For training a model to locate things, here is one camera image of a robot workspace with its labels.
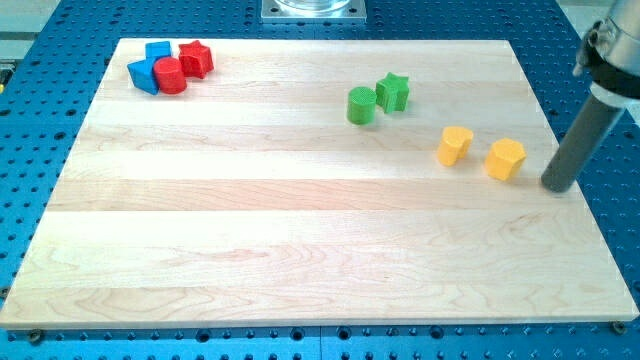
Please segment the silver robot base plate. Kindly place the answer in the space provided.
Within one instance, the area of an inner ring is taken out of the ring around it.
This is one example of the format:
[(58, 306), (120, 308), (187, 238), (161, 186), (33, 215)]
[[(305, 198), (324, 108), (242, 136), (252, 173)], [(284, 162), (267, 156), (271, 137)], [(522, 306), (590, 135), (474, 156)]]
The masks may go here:
[(260, 20), (267, 24), (365, 23), (365, 0), (262, 0)]

